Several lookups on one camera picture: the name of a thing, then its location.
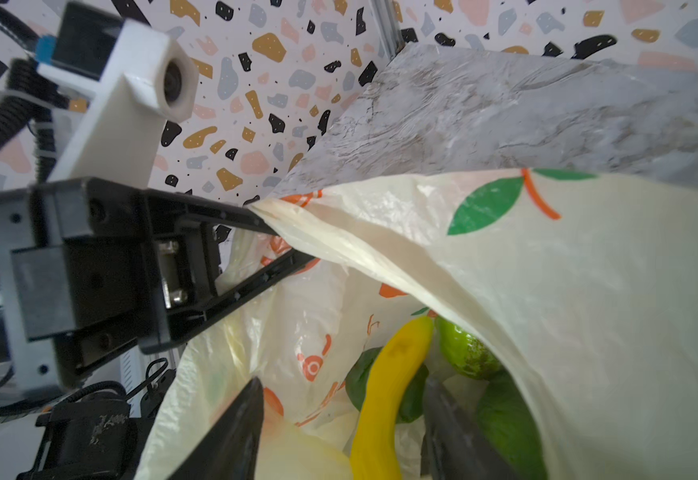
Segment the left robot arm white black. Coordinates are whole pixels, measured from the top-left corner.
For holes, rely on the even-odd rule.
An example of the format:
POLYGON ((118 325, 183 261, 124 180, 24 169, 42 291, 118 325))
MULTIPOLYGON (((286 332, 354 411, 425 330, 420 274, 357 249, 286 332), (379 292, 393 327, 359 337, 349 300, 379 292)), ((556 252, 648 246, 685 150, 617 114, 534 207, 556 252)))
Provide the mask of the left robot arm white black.
POLYGON ((175 373, 147 370, 139 417, 130 390, 85 378, 133 347, 183 345, 310 262, 290 249, 217 288, 228 227, 271 233, 245 208, 97 178, 0 193, 0 363, 20 392, 0 416, 38 411, 18 478, 132 478, 175 373))

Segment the dark green toy vegetable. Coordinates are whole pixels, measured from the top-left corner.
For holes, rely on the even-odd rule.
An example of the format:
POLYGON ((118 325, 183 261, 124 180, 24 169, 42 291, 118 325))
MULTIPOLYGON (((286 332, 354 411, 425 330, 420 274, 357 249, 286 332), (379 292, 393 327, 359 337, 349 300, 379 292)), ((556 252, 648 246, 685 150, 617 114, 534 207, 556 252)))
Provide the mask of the dark green toy vegetable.
MULTIPOLYGON (((362 409, 366 386, 373 364, 381 347, 363 352, 345 379, 345 387, 353 406, 362 409)), ((474 421, 487 440, 508 462, 521 479, 547 479, 538 429, 522 395, 514 381, 490 352, 486 362, 471 366, 477 370, 472 380, 487 380, 487 388, 476 404, 474 421)), ((398 409, 396 424, 404 425, 417 421, 424 414, 424 387, 429 376, 426 365, 421 365, 406 388, 398 409)))

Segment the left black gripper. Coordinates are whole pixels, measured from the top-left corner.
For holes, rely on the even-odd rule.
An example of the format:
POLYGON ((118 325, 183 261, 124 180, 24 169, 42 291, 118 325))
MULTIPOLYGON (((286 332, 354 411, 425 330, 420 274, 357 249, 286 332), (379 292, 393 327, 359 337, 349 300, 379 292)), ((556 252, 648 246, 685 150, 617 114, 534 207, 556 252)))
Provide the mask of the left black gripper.
POLYGON ((221 225, 276 234, 247 208, 97 178, 0 193, 0 363, 19 391, 176 348, 315 260, 289 250, 219 295, 221 225))

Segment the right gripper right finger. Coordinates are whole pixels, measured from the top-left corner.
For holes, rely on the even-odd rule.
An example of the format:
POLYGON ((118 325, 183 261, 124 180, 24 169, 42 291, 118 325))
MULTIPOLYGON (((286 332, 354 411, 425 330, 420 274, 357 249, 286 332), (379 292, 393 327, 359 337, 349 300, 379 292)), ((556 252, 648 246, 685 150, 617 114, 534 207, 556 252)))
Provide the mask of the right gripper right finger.
POLYGON ((423 394, 425 458, 433 479, 518 479, 518 475, 436 379, 423 394))

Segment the yellow toy banana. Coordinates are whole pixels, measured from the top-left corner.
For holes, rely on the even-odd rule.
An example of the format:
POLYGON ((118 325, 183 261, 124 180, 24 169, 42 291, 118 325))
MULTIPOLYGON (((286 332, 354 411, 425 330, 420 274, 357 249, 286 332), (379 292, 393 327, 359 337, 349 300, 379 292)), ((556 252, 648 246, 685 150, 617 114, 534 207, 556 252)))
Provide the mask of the yellow toy banana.
POLYGON ((380 351, 369 374, 351 449, 355 479, 400 479, 395 452, 395 425, 404 393, 428 355, 433 320, 414 318, 380 351))

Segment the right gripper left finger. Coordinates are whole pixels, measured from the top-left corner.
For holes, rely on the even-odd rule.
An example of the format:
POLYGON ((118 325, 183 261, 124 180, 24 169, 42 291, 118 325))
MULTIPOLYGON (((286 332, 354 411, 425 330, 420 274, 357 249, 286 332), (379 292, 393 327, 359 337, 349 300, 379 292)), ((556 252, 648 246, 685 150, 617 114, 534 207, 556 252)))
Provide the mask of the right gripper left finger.
POLYGON ((263 385, 253 378, 169 479, 253 480, 263 421, 263 385))

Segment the cream plastic bag orange print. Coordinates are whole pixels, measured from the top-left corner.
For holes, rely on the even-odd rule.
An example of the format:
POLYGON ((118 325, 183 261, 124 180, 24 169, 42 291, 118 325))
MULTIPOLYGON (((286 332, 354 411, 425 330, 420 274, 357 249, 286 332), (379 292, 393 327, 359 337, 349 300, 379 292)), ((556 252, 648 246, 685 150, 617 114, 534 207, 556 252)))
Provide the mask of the cream plastic bag orange print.
POLYGON ((348 479, 365 351, 442 316, 509 370, 553 479, 698 479, 698 190, 550 169, 268 198, 240 275, 314 262, 190 341, 137 469, 165 479, 259 378, 259 479, 348 479))

